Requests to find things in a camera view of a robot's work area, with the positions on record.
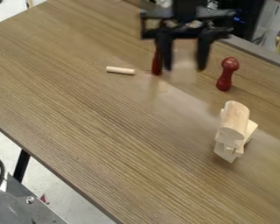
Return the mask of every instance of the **wooden block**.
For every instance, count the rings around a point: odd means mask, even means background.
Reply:
[[[229,163],[233,163],[236,159],[236,155],[232,152],[225,151],[224,147],[223,143],[216,143],[213,152],[221,158],[227,160]]]
[[[256,131],[257,127],[258,127],[257,123],[255,123],[251,120],[248,120],[245,138],[244,138],[242,144],[240,145],[240,147],[238,147],[234,152],[234,154],[238,158],[241,158],[244,155],[244,146],[247,142],[249,142],[251,140],[252,134]]]
[[[106,67],[107,73],[114,73],[114,74],[129,74],[133,75],[136,73],[135,69],[123,68],[123,67],[116,67],[116,66],[107,66]]]
[[[246,134],[249,109],[237,101],[227,101],[221,115],[216,141],[237,148]]]

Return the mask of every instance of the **wooden table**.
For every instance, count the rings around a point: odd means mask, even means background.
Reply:
[[[138,36],[137,8],[118,0],[54,0],[1,23],[0,129],[117,222],[280,223],[280,67],[218,43],[205,72],[159,79]],[[227,56],[241,69],[223,93]],[[228,100],[259,123],[233,164],[213,153]]]

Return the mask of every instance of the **screw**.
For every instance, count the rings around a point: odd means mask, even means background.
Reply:
[[[33,204],[34,201],[35,201],[34,197],[29,196],[25,202],[26,202],[27,204]]]

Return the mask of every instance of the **dark red knob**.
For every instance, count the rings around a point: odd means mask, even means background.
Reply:
[[[230,57],[224,59],[221,65],[223,67],[223,73],[218,79],[216,87],[221,91],[228,91],[233,84],[233,73],[240,67],[239,61],[235,58]]]

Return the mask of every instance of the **red wooden peg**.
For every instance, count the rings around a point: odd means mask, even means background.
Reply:
[[[155,55],[152,60],[151,73],[155,74],[155,75],[160,75],[162,73],[162,62],[161,62],[160,53],[159,53],[157,47],[156,47]]]
[[[233,73],[239,69],[240,65],[238,60],[232,57],[224,59],[221,65],[223,67],[223,73],[218,79],[216,87],[220,91],[228,91],[233,84]]]

